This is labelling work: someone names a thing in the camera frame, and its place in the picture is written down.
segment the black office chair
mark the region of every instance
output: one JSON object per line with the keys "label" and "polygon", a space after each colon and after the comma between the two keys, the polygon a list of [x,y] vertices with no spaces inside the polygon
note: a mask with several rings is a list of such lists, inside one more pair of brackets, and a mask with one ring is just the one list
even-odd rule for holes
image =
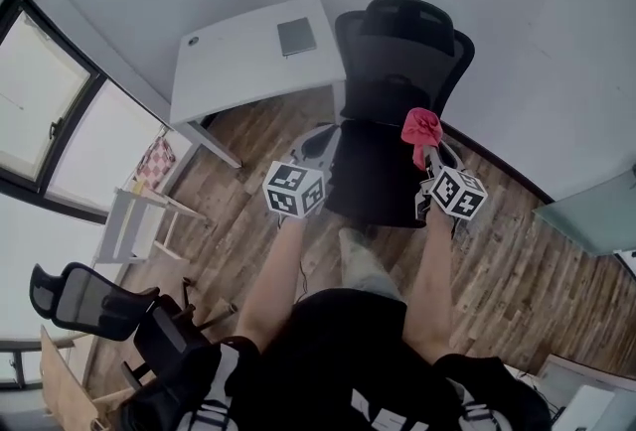
{"label": "black office chair", "polygon": [[124,375],[134,388],[152,370],[161,374],[170,366],[210,342],[201,333],[238,309],[233,304],[217,318],[200,326],[192,322],[195,307],[188,300],[188,279],[182,283],[184,309],[159,288],[132,293],[82,265],[70,263],[60,276],[52,276],[36,265],[31,273],[29,297],[37,313],[56,326],[86,332],[113,341],[125,341],[133,332],[134,345],[144,359],[137,369],[124,362]]}
{"label": "black office chair", "polygon": [[[474,46],[446,13],[420,0],[374,0],[366,11],[345,13],[336,20],[336,38],[347,81],[325,207],[357,222],[423,227],[413,198],[424,176],[401,128],[415,107],[441,116]],[[310,138],[299,150],[319,154],[317,145]],[[461,164],[445,144],[440,156],[447,166]]]}

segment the gray tablet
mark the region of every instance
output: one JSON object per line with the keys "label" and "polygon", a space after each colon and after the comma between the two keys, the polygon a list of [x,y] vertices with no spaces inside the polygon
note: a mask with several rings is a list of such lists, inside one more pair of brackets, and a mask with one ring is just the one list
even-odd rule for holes
{"label": "gray tablet", "polygon": [[316,49],[314,33],[311,32],[311,25],[307,18],[279,24],[278,38],[284,56]]}

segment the hand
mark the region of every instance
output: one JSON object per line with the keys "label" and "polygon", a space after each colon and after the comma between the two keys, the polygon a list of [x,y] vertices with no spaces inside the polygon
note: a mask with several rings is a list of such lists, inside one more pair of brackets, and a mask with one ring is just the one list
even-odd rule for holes
{"label": "hand", "polygon": [[430,210],[426,215],[426,224],[431,229],[448,229],[453,228],[453,217],[446,214],[437,204],[433,197],[430,198]]}

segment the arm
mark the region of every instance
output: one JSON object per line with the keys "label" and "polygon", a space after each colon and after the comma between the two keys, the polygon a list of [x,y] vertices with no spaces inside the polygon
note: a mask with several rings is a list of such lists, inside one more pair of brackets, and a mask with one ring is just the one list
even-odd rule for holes
{"label": "arm", "polygon": [[433,364],[450,354],[452,298],[450,263],[452,219],[431,199],[428,233],[419,270],[408,299],[402,338]]}
{"label": "arm", "polygon": [[291,314],[305,223],[293,217],[283,222],[238,317],[235,335],[252,340],[261,352]]}

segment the pink cloth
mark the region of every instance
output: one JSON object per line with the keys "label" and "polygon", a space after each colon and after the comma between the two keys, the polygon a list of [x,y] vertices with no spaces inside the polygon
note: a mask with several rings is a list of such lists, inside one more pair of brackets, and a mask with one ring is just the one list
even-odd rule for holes
{"label": "pink cloth", "polygon": [[441,122],[437,115],[424,108],[414,108],[406,116],[401,129],[401,139],[415,146],[413,164],[425,170],[423,147],[437,147],[441,141]]}

